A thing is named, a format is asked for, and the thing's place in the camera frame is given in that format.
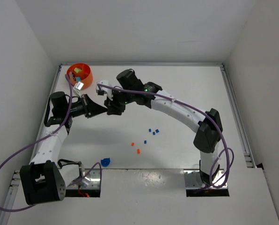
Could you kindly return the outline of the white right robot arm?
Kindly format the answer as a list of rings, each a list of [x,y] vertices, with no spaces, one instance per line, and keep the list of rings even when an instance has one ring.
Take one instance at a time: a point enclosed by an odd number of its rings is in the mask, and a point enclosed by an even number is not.
[[[108,81],[100,81],[96,88],[98,94],[107,95],[104,102],[107,114],[121,115],[127,104],[135,102],[165,113],[189,127],[195,133],[193,144],[200,152],[201,180],[209,186],[220,168],[216,160],[217,144],[223,131],[219,112],[212,108],[199,113],[196,109],[183,105],[160,85],[153,82],[143,84],[133,69],[124,70],[116,79],[121,85],[120,88],[112,87]]]

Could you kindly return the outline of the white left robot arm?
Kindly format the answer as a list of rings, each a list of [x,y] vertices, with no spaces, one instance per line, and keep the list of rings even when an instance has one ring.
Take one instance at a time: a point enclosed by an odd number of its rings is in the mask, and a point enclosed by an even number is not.
[[[69,135],[73,118],[91,118],[107,108],[82,95],[72,98],[62,91],[50,95],[44,117],[45,135],[29,165],[20,169],[22,188],[28,205],[62,201],[70,185],[84,186],[86,174],[80,161],[59,159],[61,147]]]

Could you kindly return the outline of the blue rounded lego piece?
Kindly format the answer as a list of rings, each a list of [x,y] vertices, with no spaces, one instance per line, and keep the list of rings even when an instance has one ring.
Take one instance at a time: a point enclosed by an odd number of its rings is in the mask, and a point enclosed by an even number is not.
[[[101,163],[101,166],[107,167],[110,165],[110,158],[101,159],[100,163]]]

